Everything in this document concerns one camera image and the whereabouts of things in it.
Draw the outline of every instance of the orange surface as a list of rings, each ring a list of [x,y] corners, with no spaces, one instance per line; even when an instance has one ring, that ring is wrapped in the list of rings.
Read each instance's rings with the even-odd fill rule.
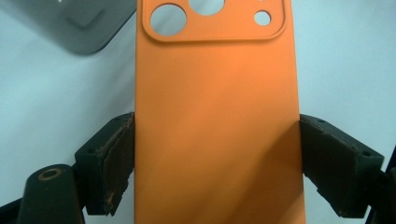
[[[157,35],[170,2],[186,27]],[[138,0],[137,15],[135,223],[305,223],[290,0],[209,17]]]

